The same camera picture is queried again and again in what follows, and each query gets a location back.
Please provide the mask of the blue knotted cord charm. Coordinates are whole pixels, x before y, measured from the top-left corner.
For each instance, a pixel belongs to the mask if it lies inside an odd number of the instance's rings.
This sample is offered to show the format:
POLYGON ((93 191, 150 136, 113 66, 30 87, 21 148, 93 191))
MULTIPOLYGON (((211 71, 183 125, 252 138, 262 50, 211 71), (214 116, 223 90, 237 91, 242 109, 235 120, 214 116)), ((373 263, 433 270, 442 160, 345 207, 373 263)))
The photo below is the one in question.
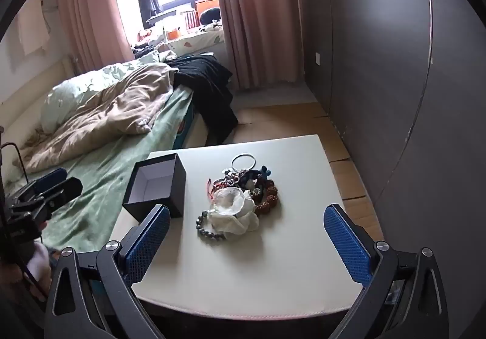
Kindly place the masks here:
POLYGON ((262 166, 259 170, 251 169, 240 175, 238 186, 248 188, 247 183, 249 181, 254 181, 256 187, 264 186, 270 176, 271 170, 266 166, 262 166))

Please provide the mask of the black jewelry box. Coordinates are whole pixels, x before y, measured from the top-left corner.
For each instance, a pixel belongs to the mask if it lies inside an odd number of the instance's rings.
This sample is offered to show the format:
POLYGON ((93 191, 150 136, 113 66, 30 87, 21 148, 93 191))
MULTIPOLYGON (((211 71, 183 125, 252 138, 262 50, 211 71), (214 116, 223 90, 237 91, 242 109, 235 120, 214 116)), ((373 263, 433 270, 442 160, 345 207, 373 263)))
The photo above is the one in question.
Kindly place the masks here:
POLYGON ((142 222, 158 204, 171 218, 184 216, 186 171, 177 153, 136 162, 122 201, 124 209, 142 222))

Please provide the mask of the green bed sheet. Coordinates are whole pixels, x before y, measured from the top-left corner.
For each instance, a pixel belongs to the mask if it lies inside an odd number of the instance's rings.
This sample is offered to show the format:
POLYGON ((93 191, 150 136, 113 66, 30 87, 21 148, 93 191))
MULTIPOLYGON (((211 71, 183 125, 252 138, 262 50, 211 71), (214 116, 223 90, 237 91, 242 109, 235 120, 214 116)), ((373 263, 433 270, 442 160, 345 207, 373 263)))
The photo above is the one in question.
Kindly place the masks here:
POLYGON ((144 135, 119 139, 62 164, 70 176, 82 182, 81 195, 59 208, 42 232, 44 245, 78 252, 97 250, 111 235, 122 209, 134 164, 153 151, 173 149, 182 120, 190 109, 193 92, 177 87, 144 135))

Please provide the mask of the green patterned pillow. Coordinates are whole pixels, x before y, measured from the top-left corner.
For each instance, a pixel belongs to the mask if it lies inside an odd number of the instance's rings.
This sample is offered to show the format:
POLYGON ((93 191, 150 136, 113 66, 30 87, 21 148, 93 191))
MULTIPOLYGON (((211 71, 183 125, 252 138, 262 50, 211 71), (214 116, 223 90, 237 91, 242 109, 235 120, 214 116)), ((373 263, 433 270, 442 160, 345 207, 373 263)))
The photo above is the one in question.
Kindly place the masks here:
POLYGON ((71 118, 92 96, 116 84, 136 69, 147 64, 158 64, 166 59, 175 59, 173 51, 150 53, 124 63, 109 64, 99 70, 80 74, 53 87, 44 99, 40 110, 40 127, 44 134, 53 134, 57 128, 71 118))

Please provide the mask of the beige duvet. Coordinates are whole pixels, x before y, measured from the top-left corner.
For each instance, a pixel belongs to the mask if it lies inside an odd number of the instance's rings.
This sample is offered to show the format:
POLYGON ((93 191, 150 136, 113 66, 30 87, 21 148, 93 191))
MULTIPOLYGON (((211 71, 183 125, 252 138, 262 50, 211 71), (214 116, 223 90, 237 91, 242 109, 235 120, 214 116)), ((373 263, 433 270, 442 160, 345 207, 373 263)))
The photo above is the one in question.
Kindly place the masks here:
POLYGON ((173 93, 177 69, 152 63, 96 93, 52 135, 22 149, 29 174, 85 155, 124 135, 148 134, 173 93))

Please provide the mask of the pink curtain left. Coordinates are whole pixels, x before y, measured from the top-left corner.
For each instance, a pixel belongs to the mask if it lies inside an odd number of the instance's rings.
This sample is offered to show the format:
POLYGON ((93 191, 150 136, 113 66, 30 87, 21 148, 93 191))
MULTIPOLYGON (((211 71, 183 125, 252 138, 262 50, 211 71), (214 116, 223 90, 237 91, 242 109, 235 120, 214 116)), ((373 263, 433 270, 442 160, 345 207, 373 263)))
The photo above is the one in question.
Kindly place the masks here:
POLYGON ((117 0, 58 0, 58 11, 81 72, 134 59, 117 0))

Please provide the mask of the pink curtain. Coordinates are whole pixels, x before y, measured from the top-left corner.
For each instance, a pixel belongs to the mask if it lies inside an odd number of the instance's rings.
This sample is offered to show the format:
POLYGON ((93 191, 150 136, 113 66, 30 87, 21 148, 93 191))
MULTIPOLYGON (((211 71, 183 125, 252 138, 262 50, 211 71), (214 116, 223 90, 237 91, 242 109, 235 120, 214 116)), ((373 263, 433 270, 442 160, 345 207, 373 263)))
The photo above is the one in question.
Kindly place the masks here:
POLYGON ((219 0, 238 90, 295 83, 303 75, 298 0, 219 0))
POLYGON ((81 72, 134 59, 117 0, 58 0, 58 11, 81 72))

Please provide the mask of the white low table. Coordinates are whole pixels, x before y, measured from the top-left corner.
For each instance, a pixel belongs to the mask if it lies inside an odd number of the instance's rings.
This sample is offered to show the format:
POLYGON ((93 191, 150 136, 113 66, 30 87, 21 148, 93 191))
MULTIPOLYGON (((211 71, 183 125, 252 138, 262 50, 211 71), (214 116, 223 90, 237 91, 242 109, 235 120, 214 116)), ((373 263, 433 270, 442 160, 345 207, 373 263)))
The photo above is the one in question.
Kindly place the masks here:
POLYGON ((362 287, 353 281, 324 229, 324 210, 341 202, 316 135, 180 149, 186 171, 184 216, 170 224, 133 292, 148 303, 188 314, 279 320, 349 309, 362 287), (231 163, 271 170, 279 205, 259 228, 232 240, 199 237, 206 184, 231 163))

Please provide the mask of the black clothing on bed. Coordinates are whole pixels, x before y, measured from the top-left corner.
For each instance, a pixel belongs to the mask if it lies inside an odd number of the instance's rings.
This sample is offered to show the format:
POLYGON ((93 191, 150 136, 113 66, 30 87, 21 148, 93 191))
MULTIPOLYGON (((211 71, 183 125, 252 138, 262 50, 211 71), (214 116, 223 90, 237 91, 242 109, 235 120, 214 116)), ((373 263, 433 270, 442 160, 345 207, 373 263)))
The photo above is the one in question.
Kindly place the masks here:
POLYGON ((187 55, 166 62, 177 69, 174 87, 193 91, 193 103, 216 144, 222 144, 238 125, 231 108, 228 84, 232 73, 210 54, 187 55))

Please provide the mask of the windowsill patterned cloth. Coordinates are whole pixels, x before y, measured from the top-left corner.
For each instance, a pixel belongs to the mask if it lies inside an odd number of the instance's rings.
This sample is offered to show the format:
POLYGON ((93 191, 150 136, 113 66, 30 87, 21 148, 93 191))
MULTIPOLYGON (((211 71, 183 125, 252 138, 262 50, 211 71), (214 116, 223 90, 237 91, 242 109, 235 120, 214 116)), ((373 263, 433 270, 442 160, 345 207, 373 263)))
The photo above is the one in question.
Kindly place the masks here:
POLYGON ((144 41, 132 46, 136 58, 144 56, 148 51, 160 52, 171 50, 178 56, 211 50, 213 46, 224 42, 224 30, 221 23, 209 24, 200 28, 187 30, 184 34, 170 39, 167 33, 152 34, 144 41))

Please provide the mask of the dark grey wardrobe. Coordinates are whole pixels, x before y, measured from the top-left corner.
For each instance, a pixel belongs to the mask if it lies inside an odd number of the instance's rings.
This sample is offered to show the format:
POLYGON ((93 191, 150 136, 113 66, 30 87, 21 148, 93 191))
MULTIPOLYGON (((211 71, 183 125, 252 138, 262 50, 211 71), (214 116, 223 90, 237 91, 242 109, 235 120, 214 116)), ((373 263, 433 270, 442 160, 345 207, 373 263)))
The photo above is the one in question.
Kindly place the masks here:
POLYGON ((485 26, 468 0, 301 0, 306 81, 458 336, 485 301, 485 26))

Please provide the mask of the pink curtain right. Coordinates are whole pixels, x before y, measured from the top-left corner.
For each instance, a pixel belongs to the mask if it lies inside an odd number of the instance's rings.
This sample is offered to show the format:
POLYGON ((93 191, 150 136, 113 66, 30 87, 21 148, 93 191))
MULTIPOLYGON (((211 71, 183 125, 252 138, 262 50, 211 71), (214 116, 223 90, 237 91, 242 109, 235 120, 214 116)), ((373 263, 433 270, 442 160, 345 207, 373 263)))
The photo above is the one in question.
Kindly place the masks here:
POLYGON ((303 75, 298 0, 219 0, 238 90, 295 83, 303 75))

